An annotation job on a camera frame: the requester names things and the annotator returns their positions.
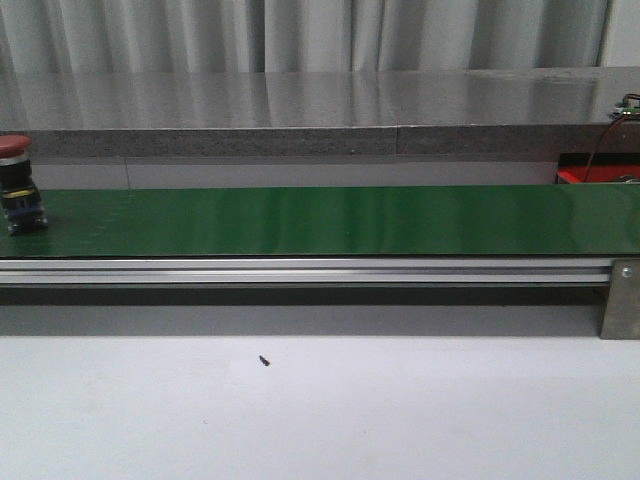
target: gray countertop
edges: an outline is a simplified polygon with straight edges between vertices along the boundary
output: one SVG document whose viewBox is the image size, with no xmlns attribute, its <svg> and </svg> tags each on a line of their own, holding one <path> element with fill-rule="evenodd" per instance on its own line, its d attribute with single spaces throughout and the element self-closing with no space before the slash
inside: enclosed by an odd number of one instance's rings
<svg viewBox="0 0 640 480">
<path fill-rule="evenodd" d="M 638 67 L 2 75 L 0 121 L 52 156 L 548 153 L 589 151 L 638 90 Z"/>
</svg>

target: green conveyor belt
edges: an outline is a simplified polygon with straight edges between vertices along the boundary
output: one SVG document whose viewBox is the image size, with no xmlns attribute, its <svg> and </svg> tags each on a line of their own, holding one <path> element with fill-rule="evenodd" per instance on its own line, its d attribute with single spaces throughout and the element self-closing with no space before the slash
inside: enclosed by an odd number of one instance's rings
<svg viewBox="0 0 640 480">
<path fill-rule="evenodd" d="M 66 190 L 0 257 L 640 254 L 640 186 Z"/>
</svg>

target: metal bracket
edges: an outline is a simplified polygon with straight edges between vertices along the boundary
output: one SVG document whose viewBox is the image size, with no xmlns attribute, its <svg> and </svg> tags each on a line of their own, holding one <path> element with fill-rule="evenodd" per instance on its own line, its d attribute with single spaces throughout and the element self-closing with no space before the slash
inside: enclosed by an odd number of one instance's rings
<svg viewBox="0 0 640 480">
<path fill-rule="evenodd" d="M 613 262 L 611 289 L 600 337 L 640 340 L 640 260 Z"/>
</svg>

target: emergency stop button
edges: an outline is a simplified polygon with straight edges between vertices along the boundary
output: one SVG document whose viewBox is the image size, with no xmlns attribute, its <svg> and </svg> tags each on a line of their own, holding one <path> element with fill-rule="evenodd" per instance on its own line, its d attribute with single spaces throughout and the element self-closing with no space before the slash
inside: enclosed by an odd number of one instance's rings
<svg viewBox="0 0 640 480">
<path fill-rule="evenodd" d="M 24 135 L 0 135 L 0 158 L 18 157 L 29 145 L 31 139 Z"/>
</svg>

